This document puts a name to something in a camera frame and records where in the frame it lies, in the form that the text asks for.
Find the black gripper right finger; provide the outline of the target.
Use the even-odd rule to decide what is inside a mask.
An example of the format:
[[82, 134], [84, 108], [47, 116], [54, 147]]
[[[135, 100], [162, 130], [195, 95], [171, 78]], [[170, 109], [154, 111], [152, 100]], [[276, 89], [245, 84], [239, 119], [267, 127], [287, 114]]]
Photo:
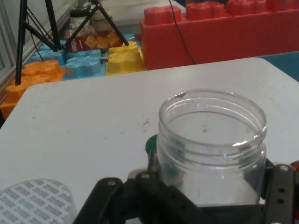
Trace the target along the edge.
[[267, 169], [263, 224], [294, 224], [299, 208], [299, 172], [291, 165]]

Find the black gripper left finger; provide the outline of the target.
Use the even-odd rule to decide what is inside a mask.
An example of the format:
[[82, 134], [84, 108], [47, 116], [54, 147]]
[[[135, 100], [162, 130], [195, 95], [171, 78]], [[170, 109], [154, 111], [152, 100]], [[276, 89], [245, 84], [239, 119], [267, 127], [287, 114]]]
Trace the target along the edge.
[[135, 178], [122, 182], [99, 180], [75, 218], [76, 224], [124, 224], [138, 219], [143, 224], [196, 224], [200, 209], [173, 186], [159, 180], [157, 151], [149, 152], [149, 164]]

